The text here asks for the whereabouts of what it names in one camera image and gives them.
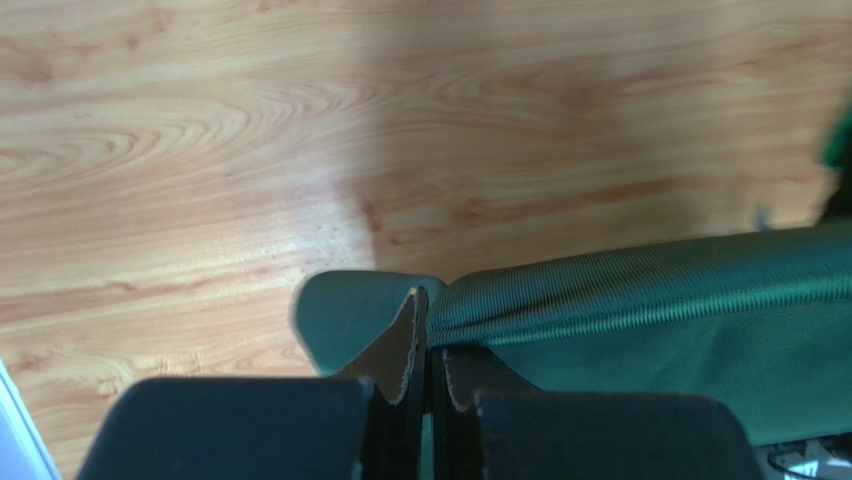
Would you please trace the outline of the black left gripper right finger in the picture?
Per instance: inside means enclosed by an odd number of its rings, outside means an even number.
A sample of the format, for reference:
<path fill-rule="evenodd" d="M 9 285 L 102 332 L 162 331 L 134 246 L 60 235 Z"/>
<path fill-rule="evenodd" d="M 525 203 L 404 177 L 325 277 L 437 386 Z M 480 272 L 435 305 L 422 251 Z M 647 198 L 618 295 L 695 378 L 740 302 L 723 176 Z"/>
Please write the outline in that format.
<path fill-rule="evenodd" d="M 487 348 L 431 352 L 437 479 L 760 479 L 739 422 L 704 397 L 547 392 Z"/>

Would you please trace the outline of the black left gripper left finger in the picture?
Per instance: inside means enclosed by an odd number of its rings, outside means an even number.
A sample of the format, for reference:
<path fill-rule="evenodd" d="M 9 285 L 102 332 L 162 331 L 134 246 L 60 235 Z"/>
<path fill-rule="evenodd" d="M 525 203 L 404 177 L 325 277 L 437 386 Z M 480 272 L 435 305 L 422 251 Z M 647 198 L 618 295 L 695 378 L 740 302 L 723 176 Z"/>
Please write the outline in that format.
<path fill-rule="evenodd" d="M 325 378 L 161 377 L 109 412 L 83 479 L 417 479 L 427 292 Z"/>

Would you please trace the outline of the dark green cloth napkin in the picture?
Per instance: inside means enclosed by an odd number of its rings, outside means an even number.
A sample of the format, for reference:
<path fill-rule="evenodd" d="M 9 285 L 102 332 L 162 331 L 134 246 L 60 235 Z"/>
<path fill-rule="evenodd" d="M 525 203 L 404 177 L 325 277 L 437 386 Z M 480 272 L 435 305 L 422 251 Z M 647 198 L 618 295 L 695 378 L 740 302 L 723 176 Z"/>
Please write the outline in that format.
<path fill-rule="evenodd" d="M 702 395 L 756 445 L 851 429 L 851 224 L 699 238 L 472 273 L 317 274 L 293 321 L 333 374 L 426 289 L 433 347 L 480 345 L 551 391 Z"/>

